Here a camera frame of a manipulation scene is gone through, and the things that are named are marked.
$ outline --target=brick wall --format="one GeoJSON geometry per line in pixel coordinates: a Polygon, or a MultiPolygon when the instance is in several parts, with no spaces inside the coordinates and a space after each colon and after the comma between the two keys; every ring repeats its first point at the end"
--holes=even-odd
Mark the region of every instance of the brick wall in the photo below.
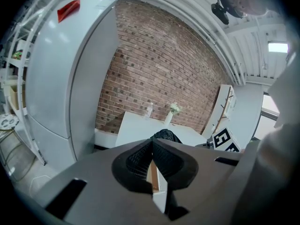
{"type": "Polygon", "coordinates": [[[184,22],[147,3],[119,0],[120,46],[111,62],[96,127],[118,133],[125,111],[165,120],[167,102],[183,110],[172,123],[203,131],[221,84],[230,79],[208,45],[184,22]]]}

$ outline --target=flower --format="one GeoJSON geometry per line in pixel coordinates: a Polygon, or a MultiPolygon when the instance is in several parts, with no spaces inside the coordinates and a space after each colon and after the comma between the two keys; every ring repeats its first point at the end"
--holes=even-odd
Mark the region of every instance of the flower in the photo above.
{"type": "Polygon", "coordinates": [[[170,105],[170,108],[171,108],[171,113],[173,113],[173,114],[177,114],[177,113],[179,113],[181,111],[181,107],[179,107],[177,105],[177,103],[172,103],[170,105]]]}

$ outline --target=white cube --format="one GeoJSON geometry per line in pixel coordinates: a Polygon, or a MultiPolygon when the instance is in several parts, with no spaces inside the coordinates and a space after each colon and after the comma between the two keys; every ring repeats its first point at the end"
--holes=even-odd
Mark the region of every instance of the white cube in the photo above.
{"type": "Polygon", "coordinates": [[[212,135],[212,141],[215,150],[240,152],[240,146],[233,136],[232,132],[227,128],[223,128],[212,135]]]}

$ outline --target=window frame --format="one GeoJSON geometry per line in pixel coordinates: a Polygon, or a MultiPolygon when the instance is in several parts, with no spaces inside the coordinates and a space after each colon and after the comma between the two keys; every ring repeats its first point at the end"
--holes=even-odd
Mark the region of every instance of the window frame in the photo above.
{"type": "MultiPolygon", "coordinates": [[[[264,92],[264,93],[263,93],[263,96],[265,96],[265,95],[270,97],[270,95],[269,95],[267,92],[264,92]]],[[[262,116],[263,116],[263,117],[266,117],[266,118],[268,118],[268,119],[274,120],[274,121],[277,121],[277,119],[278,119],[278,116],[263,111],[263,105],[262,105],[262,108],[261,108],[261,114],[260,114],[260,116],[259,116],[259,119],[258,119],[256,128],[255,128],[254,133],[253,133],[252,138],[251,138],[252,141],[257,141],[257,140],[260,141],[260,139],[258,139],[257,137],[255,137],[255,133],[256,133],[256,130],[257,130],[257,128],[258,128],[258,124],[259,124],[259,122],[260,122],[262,116]]]]}

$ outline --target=fluorescent light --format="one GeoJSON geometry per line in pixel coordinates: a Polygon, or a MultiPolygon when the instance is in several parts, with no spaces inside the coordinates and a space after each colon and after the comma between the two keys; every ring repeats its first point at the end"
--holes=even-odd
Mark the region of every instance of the fluorescent light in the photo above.
{"type": "Polygon", "coordinates": [[[269,52],[287,53],[287,43],[269,43],[269,52]]]}

